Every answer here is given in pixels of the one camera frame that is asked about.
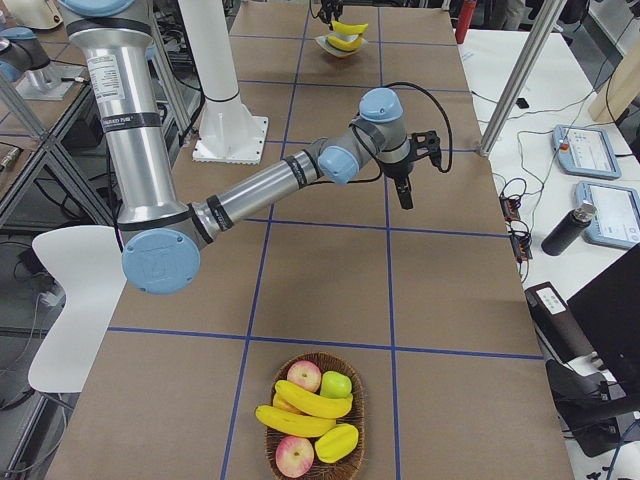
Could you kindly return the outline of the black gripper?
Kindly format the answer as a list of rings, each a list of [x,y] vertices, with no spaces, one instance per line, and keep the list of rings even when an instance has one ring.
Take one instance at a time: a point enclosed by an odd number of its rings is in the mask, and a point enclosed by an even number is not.
[[[338,20],[343,13],[343,7],[342,0],[321,0],[318,18],[320,20]]]
[[[416,152],[409,151],[406,154],[401,154],[399,151],[382,152],[382,172],[397,185],[398,200],[404,210],[414,208],[409,177],[416,161]]]

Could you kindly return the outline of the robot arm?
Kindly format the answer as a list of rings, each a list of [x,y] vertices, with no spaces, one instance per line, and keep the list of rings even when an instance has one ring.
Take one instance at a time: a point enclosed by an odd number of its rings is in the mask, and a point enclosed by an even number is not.
[[[171,161],[147,63],[151,3],[61,5],[67,35],[86,59],[122,196],[116,232],[130,284],[156,295],[184,289],[219,234],[319,179],[344,185],[369,162],[411,207],[417,138],[392,90],[368,91],[340,135],[261,167],[268,121],[241,100],[222,4],[183,1],[179,10],[204,106],[192,153]]]

